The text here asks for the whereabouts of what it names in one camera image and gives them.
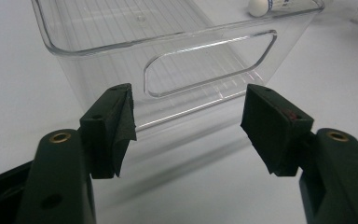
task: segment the transparent tray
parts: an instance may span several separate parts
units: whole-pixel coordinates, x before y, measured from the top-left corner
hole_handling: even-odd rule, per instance
[[[265,85],[321,0],[261,18],[245,0],[33,0],[43,40],[84,109],[131,83],[138,130]]]

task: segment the plastic bin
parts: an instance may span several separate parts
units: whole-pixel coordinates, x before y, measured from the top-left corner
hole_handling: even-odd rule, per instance
[[[138,130],[265,85],[321,0],[261,18],[245,0],[33,0],[48,50],[84,109],[131,83]]]

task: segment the white tabletop surface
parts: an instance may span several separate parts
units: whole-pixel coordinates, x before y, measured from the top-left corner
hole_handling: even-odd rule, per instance
[[[335,128],[358,139],[358,25],[350,22],[357,7],[336,0],[318,15],[268,86],[314,117],[313,131]],[[240,115],[242,101],[226,111]],[[269,175],[241,118],[213,126],[219,113],[140,134],[122,177],[93,182],[99,223],[306,223],[301,172]],[[82,114],[43,45],[31,1],[0,0],[0,174],[32,160],[46,133],[76,129]]]

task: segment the dark object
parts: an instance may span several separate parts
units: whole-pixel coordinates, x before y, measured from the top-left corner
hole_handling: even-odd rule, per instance
[[[313,134],[312,122],[277,92],[248,85],[241,127],[270,173],[302,168],[308,223],[358,223],[358,141],[333,129]]]
[[[131,84],[123,84],[97,100],[78,131],[47,134],[33,162],[0,175],[0,223],[95,223],[90,174],[119,175],[130,140]]]

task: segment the container rim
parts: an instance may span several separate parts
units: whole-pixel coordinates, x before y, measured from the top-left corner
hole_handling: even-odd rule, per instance
[[[286,20],[289,18],[293,18],[296,16],[303,16],[307,14],[312,13],[319,13],[324,10],[324,2],[323,0],[313,0],[315,4],[318,6],[316,8],[312,9],[306,9],[301,11],[296,11],[292,13],[287,13],[283,15],[275,15],[275,16],[269,16],[269,17],[263,17],[263,18],[256,18],[254,20],[250,21],[237,21],[222,25],[216,25],[212,27],[206,27],[202,30],[193,31],[193,32],[180,32],[175,34],[169,34],[169,35],[158,35],[150,38],[142,38],[137,39],[129,42],[122,42],[112,45],[105,45],[100,46],[96,48],[90,48],[90,49],[81,49],[81,50],[68,50],[68,49],[61,49],[58,48],[50,38],[50,35],[48,33],[48,28],[45,20],[45,16],[42,11],[42,7],[40,6],[40,0],[32,0],[32,4],[34,7],[34,14],[36,15],[37,24],[39,26],[40,33],[42,35],[43,41],[45,43],[46,48],[48,51],[50,51],[52,54],[62,57],[83,57],[83,56],[91,56],[96,54],[102,54],[104,52],[107,52],[108,50],[112,49],[126,49],[130,48],[136,45],[140,45],[143,43],[151,43],[156,41],[170,41],[172,39],[181,39],[188,36],[196,36],[196,35],[205,35],[216,31],[224,31],[228,29],[235,29],[242,26],[255,26],[259,23],[266,23],[266,22],[274,22],[277,20]]]

